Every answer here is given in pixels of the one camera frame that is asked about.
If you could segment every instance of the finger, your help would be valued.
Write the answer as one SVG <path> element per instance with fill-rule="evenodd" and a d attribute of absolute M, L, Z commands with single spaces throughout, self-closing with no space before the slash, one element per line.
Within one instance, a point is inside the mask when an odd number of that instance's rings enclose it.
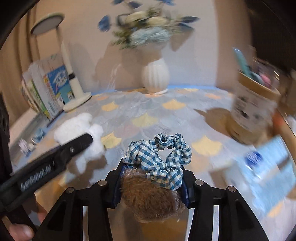
<path fill-rule="evenodd" d="M 38 219 L 42 223 L 47 215 L 47 211 L 42 207 L 39 203 L 37 203 L 38 206 Z"/>
<path fill-rule="evenodd" d="M 34 237 L 33 230 L 23 224 L 12 224 L 9 226 L 9 233 L 15 241 L 28 241 Z"/>

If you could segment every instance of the book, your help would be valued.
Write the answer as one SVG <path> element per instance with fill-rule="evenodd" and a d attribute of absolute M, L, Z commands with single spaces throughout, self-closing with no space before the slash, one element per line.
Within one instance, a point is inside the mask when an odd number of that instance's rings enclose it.
<path fill-rule="evenodd" d="M 30 65 L 29 71 L 34 82 L 34 86 L 49 113 L 49 119 L 52 120 L 59 113 L 61 107 L 59 106 L 56 98 L 54 98 L 55 96 L 53 96 L 50 92 L 48 84 L 44 81 L 44 78 L 46 78 L 45 72 L 37 62 L 33 62 Z"/>
<path fill-rule="evenodd" d="M 26 86 L 28 91 L 30 92 L 32 98 L 34 99 L 34 102 L 38 105 L 39 109 L 44 113 L 44 115 L 51 120 L 51 116 L 45 107 L 41 97 L 39 96 L 39 93 L 36 89 L 36 86 L 33 82 L 31 73 L 29 71 L 23 73 L 23 78 L 25 80 Z"/>
<path fill-rule="evenodd" d="M 33 97 L 31 96 L 29 90 L 27 89 L 27 86 L 26 86 L 26 83 L 25 83 L 24 79 L 22 79 L 22 81 L 21 81 L 20 91 L 21 91 L 24 99 L 26 100 L 26 102 L 30 106 L 30 108 L 32 110 L 34 110 L 36 113 L 38 113 L 39 108 L 38 108 L 37 104 L 35 103 Z"/>
<path fill-rule="evenodd" d="M 74 98 L 74 94 L 69 83 L 68 73 L 61 53 L 40 60 L 38 64 L 45 73 L 44 81 L 47 87 L 62 108 Z"/>

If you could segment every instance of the white flower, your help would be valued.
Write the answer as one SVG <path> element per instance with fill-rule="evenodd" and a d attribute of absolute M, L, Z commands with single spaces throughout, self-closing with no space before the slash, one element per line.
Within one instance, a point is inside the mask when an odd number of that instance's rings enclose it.
<path fill-rule="evenodd" d="M 149 26 L 164 26 L 168 23 L 168 20 L 163 17 L 151 17 L 147 20 Z"/>
<path fill-rule="evenodd" d="M 126 17 L 126 24 L 133 25 L 133 22 L 139 19 L 147 18 L 145 11 L 134 12 Z"/>

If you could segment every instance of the curtain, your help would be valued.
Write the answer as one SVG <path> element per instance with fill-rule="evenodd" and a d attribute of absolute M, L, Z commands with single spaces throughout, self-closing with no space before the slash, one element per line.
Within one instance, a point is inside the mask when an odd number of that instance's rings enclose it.
<path fill-rule="evenodd" d="M 36 21 L 34 6 L 15 26 L 0 50 L 0 92 L 12 125 L 28 108 L 20 91 L 22 73 L 31 62 L 39 59 L 36 38 L 30 29 Z"/>

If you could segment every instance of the gingham scrunchie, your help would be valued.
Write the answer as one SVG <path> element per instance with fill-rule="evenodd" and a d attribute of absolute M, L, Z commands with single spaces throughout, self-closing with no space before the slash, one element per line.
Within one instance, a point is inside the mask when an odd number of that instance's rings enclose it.
<path fill-rule="evenodd" d="M 174 150 L 167 156 L 165 162 L 157 152 L 165 148 Z M 162 188 L 176 190 L 182 185 L 183 171 L 181 165 L 191 162 L 191 148 L 186 145 L 182 134 L 154 136 L 154 140 L 131 142 L 123 162 L 130 169 L 138 165 L 148 173 L 145 177 Z"/>

